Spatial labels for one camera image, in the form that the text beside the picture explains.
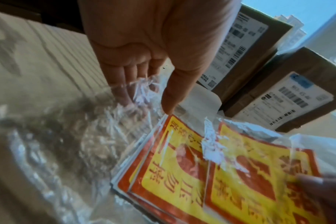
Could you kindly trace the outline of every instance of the cardboard box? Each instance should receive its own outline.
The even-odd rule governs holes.
[[[276,52],[291,25],[242,5],[226,39],[198,83],[229,100]]]
[[[307,48],[278,55],[222,109],[227,117],[289,132],[336,109],[336,65]]]

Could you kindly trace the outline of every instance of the sky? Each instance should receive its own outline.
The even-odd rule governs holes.
[[[305,24],[309,37],[336,13],[336,0],[242,0],[271,17],[294,15]]]

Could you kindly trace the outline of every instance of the stack of paper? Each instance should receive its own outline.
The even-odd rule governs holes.
[[[164,223],[327,223],[295,175],[319,176],[312,150],[256,140],[221,122],[224,163],[204,160],[200,136],[176,116],[147,137],[113,188]]]

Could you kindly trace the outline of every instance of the white label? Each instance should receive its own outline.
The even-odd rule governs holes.
[[[233,118],[275,130],[332,100],[332,94],[291,72]]]
[[[239,13],[210,67],[199,78],[199,82],[208,90],[213,90],[267,29],[267,25]]]

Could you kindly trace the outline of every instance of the blue label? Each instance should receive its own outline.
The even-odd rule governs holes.
[[[296,73],[293,73],[292,75],[290,75],[290,78],[293,81],[297,82],[300,86],[302,86],[305,89],[308,89],[313,85],[313,83],[310,80]]]

